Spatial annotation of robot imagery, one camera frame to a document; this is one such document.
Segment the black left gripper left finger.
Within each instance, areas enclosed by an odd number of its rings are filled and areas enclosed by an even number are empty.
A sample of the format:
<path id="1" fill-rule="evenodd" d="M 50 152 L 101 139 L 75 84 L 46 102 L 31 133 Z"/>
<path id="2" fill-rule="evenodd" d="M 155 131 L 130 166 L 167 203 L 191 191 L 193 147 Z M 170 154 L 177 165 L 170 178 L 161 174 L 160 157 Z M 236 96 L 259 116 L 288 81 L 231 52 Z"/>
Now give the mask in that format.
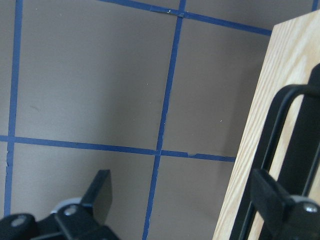
<path id="1" fill-rule="evenodd" d="M 113 200 L 112 178 L 109 169 L 97 172 L 80 205 L 100 224 L 104 225 Z"/>

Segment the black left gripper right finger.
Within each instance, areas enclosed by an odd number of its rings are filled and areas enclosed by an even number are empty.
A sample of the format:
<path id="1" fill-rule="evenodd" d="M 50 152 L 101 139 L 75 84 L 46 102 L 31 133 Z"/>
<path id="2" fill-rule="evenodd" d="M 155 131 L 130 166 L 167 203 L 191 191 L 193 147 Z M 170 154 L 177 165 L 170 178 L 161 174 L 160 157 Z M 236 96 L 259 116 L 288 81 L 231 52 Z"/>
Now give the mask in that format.
<path id="1" fill-rule="evenodd" d="M 296 202 L 264 169 L 251 173 L 250 200 L 274 240 L 279 240 Z"/>

